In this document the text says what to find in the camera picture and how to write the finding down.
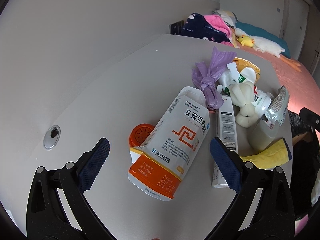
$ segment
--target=bed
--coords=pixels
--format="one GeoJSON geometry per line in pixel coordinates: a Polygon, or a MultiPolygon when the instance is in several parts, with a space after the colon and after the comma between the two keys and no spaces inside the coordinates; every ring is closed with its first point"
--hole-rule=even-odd
{"type": "Polygon", "coordinates": [[[262,28],[239,22],[236,15],[234,15],[230,11],[220,9],[217,11],[213,11],[213,14],[213,16],[201,16],[197,13],[191,14],[186,24],[183,26],[180,35],[212,40],[228,46],[239,47],[242,50],[245,50],[249,53],[255,54],[270,61],[277,73],[280,84],[284,85],[289,91],[290,101],[288,109],[299,114],[300,109],[306,107],[316,114],[320,115],[320,89],[318,88],[311,74],[301,63],[299,66],[301,72],[298,72],[292,66],[273,56],[272,54],[269,54],[267,52],[263,53],[260,51],[255,51],[253,48],[242,46],[236,40],[234,32],[235,28],[238,28],[248,35],[263,37],[277,43],[281,48],[285,49],[285,51],[281,53],[281,58],[283,59],[284,57],[286,57],[287,62],[292,62],[288,60],[291,56],[287,43],[284,40],[267,32],[262,28]],[[222,36],[225,36],[225,39],[228,38],[226,39],[226,41],[230,42],[218,41],[218,38],[219,40],[223,40],[221,38],[222,36]]]}

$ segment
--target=knotted plastic bag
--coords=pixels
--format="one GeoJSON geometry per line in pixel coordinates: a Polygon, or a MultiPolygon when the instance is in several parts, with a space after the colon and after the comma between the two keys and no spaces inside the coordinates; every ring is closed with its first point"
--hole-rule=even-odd
{"type": "Polygon", "coordinates": [[[192,81],[203,92],[210,110],[218,109],[223,104],[215,82],[228,69],[227,64],[231,63],[236,56],[236,52],[219,51],[217,47],[214,47],[209,68],[205,62],[199,62],[196,63],[197,68],[192,70],[192,81]]]}

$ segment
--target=plush toy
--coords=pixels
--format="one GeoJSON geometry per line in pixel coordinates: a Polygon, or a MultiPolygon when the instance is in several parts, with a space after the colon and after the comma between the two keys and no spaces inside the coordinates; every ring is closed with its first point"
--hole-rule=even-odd
{"type": "Polygon", "coordinates": [[[282,54],[280,55],[280,59],[283,62],[287,63],[290,67],[292,67],[296,71],[301,72],[301,69],[299,68],[301,66],[301,64],[298,61],[296,61],[294,59],[289,59],[289,58],[283,56],[282,54]]]}
{"type": "Polygon", "coordinates": [[[251,39],[249,36],[242,35],[238,38],[239,43],[241,43],[242,46],[247,46],[252,48],[254,46],[254,39],[251,39]]]}
{"type": "Polygon", "coordinates": [[[259,119],[252,104],[254,100],[253,87],[252,82],[235,83],[229,87],[232,103],[240,107],[240,112],[235,118],[236,123],[245,128],[252,126],[259,119]]]}
{"type": "Polygon", "coordinates": [[[238,38],[238,41],[241,43],[240,40],[242,40],[242,36],[248,36],[249,39],[253,40],[254,45],[252,46],[252,48],[254,50],[258,50],[261,52],[267,52],[270,53],[274,56],[276,56],[277,58],[280,58],[280,53],[281,52],[285,52],[285,49],[282,48],[280,45],[278,45],[277,43],[270,41],[266,38],[263,37],[258,37],[258,36],[249,36],[247,35],[243,30],[236,28],[235,29],[235,35],[238,38]]]}

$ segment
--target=white plush toy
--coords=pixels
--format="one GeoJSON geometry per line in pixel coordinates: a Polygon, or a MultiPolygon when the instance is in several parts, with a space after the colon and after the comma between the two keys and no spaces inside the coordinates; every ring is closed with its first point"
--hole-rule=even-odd
{"type": "Polygon", "coordinates": [[[235,118],[236,123],[245,128],[252,126],[259,119],[252,104],[254,100],[253,87],[252,82],[235,83],[229,87],[232,103],[240,107],[240,112],[235,118]]]}
{"type": "MultiPolygon", "coordinates": [[[[243,30],[236,28],[235,29],[235,36],[241,37],[242,35],[249,36],[246,34],[243,30]]],[[[258,36],[249,36],[251,39],[254,39],[254,45],[253,49],[258,50],[261,52],[268,52],[277,58],[280,58],[280,53],[285,52],[285,49],[282,48],[279,44],[270,41],[266,38],[263,37],[258,37],[258,36]]]]}

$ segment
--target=yellow duck plush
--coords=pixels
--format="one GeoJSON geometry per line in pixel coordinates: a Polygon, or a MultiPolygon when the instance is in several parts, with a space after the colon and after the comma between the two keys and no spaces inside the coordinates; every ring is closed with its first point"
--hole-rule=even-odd
{"type": "Polygon", "coordinates": [[[252,48],[254,45],[254,39],[251,39],[249,36],[242,35],[238,38],[238,41],[241,43],[242,46],[247,46],[252,48]]]}

